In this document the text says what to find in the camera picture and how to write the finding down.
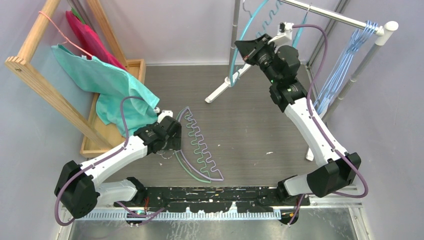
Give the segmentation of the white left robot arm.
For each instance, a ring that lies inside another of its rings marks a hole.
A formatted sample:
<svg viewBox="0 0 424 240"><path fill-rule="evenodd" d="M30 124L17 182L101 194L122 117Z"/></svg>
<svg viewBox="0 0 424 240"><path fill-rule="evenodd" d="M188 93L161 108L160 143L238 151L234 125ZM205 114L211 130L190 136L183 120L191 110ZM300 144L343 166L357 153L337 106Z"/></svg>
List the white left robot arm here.
<svg viewBox="0 0 424 240"><path fill-rule="evenodd" d="M114 203L135 207L145 203L147 189L135 177L106 182L130 163L160 151L180 150L182 125L172 116L136 130L123 143L84 163L67 162L59 175L54 194L55 207L63 205L74 219L88 215L95 207Z"/></svg>

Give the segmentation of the teal notched hanger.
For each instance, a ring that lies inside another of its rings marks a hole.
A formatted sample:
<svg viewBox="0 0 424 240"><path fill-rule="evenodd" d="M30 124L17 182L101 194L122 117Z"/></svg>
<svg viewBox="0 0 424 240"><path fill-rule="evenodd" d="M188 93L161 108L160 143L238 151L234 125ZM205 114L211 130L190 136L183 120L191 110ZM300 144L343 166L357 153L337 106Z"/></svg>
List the teal notched hanger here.
<svg viewBox="0 0 424 240"><path fill-rule="evenodd" d="M311 4L308 6L308 9L306 10L305 15L304 15L304 17L302 19L301 25L305 25L307 23L307 18L308 18L308 14L310 12L311 6L312 6ZM297 29L297 32L296 32L296 34L294 36L294 39L292 41L292 47L297 48L302 33L303 33L303 28L302 27L298 28Z"/></svg>
<svg viewBox="0 0 424 240"><path fill-rule="evenodd" d="M228 62L227 82L233 87L246 68L246 64L238 63L239 49L235 41L246 40L247 37L259 37L267 33L268 26L273 22L276 15L281 11L284 3L281 0L262 0L254 8L247 7L245 0L235 2L230 56Z"/></svg>

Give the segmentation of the green notched hanger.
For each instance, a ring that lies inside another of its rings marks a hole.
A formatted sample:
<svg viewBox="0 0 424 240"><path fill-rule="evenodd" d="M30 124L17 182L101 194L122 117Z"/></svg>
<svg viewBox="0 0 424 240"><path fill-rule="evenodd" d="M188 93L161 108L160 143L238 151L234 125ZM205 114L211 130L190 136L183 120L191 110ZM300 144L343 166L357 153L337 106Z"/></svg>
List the green notched hanger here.
<svg viewBox="0 0 424 240"><path fill-rule="evenodd" d="M196 181L206 184L211 184L211 178L210 173L208 170L205 171L206 175L204 175L203 172L198 173L200 177L195 175L192 170L195 170L197 172L197 169L194 168L191 163L187 160L187 158L184 156L182 150L174 150L172 155L169 157L165 157L164 154L167 153L168 150L161 150L158 152L158 155L160 155L164 160L171 159L173 156L177 159L181 167L184 169L184 171L189 174L192 178L194 178Z"/></svg>

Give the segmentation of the purple notched hanger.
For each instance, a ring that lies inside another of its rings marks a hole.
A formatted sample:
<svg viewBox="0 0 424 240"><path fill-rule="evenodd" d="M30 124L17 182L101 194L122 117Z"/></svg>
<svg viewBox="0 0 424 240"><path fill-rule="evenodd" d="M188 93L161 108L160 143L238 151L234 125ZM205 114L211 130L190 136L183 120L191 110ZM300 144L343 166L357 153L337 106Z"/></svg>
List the purple notched hanger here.
<svg viewBox="0 0 424 240"><path fill-rule="evenodd" d="M187 121L185 127L189 130L187 136L191 139L190 144L194 147L193 154L196 156L196 163L199 167L194 166L185 156L183 150L183 155L190 162L190 164L197 169L192 170L192 172L200 178L198 173L203 172L206 175L205 171L209 171L210 180L212 182L223 182L225 180L222 172L217 168L216 162L212 158L212 154L209 151L208 145L205 142L205 137L202 134L201 128L198 126L198 123L194 117L193 112L189 106L183 108L178 114L177 119Z"/></svg>

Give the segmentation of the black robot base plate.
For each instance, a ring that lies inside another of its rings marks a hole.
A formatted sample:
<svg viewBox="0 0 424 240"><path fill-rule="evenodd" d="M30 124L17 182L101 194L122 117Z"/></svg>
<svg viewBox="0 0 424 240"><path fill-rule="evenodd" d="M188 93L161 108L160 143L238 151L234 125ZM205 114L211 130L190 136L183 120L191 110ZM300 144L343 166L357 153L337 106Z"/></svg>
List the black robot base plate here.
<svg viewBox="0 0 424 240"><path fill-rule="evenodd" d="M126 207L147 207L153 212L164 208L170 213L226 213L235 205L238 213L265 213L278 207L309 206L307 196L283 196L275 186L197 186L146 187L131 200L120 200Z"/></svg>

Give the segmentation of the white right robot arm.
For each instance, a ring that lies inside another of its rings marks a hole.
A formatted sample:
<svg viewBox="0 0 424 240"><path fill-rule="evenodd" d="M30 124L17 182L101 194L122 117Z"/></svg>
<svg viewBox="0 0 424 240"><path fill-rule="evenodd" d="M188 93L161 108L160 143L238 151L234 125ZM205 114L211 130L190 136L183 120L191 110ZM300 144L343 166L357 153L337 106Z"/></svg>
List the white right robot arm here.
<svg viewBox="0 0 424 240"><path fill-rule="evenodd" d="M356 152L348 153L338 143L313 109L310 95L297 79L298 50L290 45L276 47L267 34L254 40L237 40L234 44L244 62L258 66L270 81L272 101L295 124L317 164L317 169L308 174L278 182L279 202L291 205L302 194L322 198L350 185L361 158Z"/></svg>

